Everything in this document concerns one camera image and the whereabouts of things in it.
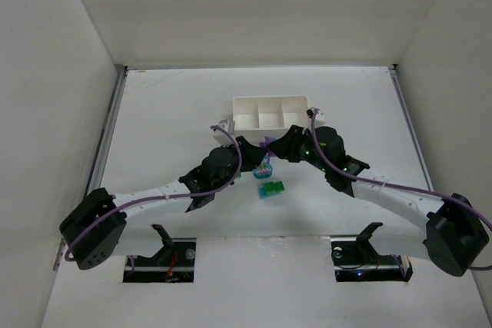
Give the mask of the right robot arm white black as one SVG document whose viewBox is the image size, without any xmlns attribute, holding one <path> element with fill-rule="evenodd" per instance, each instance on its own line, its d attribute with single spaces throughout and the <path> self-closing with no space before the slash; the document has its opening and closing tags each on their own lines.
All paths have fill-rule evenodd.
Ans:
<svg viewBox="0 0 492 328">
<path fill-rule="evenodd" d="M 363 161 L 349 156 L 343 139 L 330 127 L 314 130 L 292 126 L 268 144 L 278 158 L 307 162 L 324 173 L 336 191 L 390 211 L 417 228 L 415 235 L 391 232 L 382 222 L 366 226 L 350 242 L 349 248 L 334 247 L 332 257 L 338 266 L 375 263 L 391 254 L 431 261 L 454 277 L 476 270 L 474 261 L 489 243 L 491 223 L 459 194 L 392 184 L 373 172 Z"/>
</svg>

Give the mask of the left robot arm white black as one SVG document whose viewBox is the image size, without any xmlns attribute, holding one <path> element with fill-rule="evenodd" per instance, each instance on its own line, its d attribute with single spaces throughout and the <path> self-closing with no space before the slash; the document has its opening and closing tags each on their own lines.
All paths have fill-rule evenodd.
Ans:
<svg viewBox="0 0 492 328">
<path fill-rule="evenodd" d="M 130 194 L 94 189 L 59 226 L 68 247 L 65 260 L 79 270 L 100 265 L 118 249 L 128 225 L 203 208 L 239 174 L 258 167 L 267 152 L 238 137 L 229 145 L 212 149 L 197 167 L 169 184 Z"/>
</svg>

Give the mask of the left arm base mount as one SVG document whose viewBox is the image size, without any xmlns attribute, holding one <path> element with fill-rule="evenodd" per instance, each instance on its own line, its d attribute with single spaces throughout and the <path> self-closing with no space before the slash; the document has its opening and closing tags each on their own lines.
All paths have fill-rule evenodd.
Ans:
<svg viewBox="0 0 492 328">
<path fill-rule="evenodd" d="M 150 257 L 126 257 L 123 283 L 193 283 L 196 238 L 172 238 L 160 224 L 152 228 L 161 246 Z"/>
</svg>

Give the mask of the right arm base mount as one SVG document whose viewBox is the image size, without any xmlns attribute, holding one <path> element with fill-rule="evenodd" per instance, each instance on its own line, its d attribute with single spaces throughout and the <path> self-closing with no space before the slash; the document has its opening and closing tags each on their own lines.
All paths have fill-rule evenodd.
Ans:
<svg viewBox="0 0 492 328">
<path fill-rule="evenodd" d="M 359 234 L 331 238 L 331 259 L 338 283 L 404 282 L 413 276 L 408 257 L 379 254 L 370 244 L 373 233 L 382 227 L 373 222 Z"/>
</svg>

